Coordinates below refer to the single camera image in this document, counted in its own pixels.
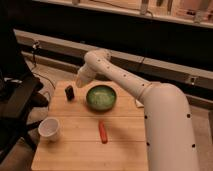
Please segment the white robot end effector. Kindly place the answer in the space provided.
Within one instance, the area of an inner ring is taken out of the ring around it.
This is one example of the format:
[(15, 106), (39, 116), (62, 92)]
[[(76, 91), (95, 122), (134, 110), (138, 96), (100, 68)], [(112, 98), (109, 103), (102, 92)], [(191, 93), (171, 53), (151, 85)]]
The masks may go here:
[(95, 77), (96, 72), (88, 64), (84, 64), (77, 72), (76, 86), (82, 88), (92, 82)]

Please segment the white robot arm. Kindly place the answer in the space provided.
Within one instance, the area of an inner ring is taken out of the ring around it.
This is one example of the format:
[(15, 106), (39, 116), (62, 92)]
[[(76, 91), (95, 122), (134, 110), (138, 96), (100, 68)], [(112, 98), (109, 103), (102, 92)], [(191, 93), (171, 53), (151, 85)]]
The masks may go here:
[(76, 86), (89, 84), (101, 73), (144, 105), (149, 171), (200, 171), (186, 95), (172, 84), (136, 76), (112, 64), (110, 58), (105, 49), (87, 52)]

